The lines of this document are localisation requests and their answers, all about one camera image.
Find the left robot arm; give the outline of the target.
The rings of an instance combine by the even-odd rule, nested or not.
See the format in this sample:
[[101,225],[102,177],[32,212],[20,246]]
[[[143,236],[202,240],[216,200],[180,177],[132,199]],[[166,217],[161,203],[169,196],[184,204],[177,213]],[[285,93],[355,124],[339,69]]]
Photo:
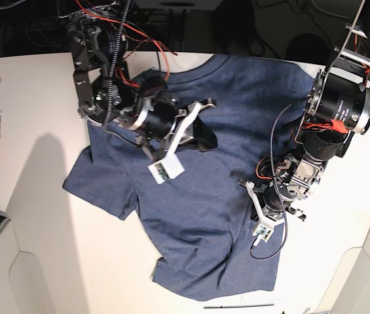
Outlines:
[[317,189],[328,161],[343,157],[353,136],[370,127],[370,1],[347,6],[340,42],[316,75],[302,115],[286,124],[295,148],[260,161],[261,185],[246,187],[259,222],[281,224],[287,214],[298,215],[293,204]]

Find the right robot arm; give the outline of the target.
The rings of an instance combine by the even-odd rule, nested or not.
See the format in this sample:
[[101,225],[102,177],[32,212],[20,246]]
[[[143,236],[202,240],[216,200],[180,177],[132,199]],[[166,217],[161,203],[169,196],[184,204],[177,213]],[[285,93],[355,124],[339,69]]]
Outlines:
[[129,19],[132,1],[77,1],[67,14],[73,57],[73,81],[79,115],[104,133],[160,158],[177,147],[207,152],[217,137],[199,117],[215,106],[208,98],[181,104],[168,94],[170,68],[138,82],[128,74],[127,58],[143,44],[156,49],[160,64],[168,64],[163,42]]

